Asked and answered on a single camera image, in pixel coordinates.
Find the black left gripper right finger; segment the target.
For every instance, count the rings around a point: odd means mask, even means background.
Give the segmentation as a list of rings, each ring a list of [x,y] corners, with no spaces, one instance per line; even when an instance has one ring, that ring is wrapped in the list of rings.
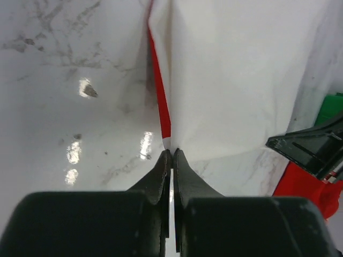
[[[224,196],[173,156],[176,251],[181,256],[338,256],[305,198]]]

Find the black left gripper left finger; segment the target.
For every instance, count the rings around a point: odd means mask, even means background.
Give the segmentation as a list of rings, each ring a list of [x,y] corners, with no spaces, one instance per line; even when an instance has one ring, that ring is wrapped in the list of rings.
[[[35,192],[15,207],[1,256],[164,256],[171,153],[126,191]]]

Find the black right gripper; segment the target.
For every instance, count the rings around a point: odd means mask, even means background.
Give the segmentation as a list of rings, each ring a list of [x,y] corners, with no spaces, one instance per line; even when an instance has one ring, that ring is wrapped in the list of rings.
[[[342,112],[312,128],[270,137],[266,147],[322,182],[342,181]]]

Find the white red printed t shirt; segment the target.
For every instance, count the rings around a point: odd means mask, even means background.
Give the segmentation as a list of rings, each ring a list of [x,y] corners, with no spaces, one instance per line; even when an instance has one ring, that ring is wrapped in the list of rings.
[[[165,149],[192,161],[286,132],[331,1],[153,1],[148,18]]]

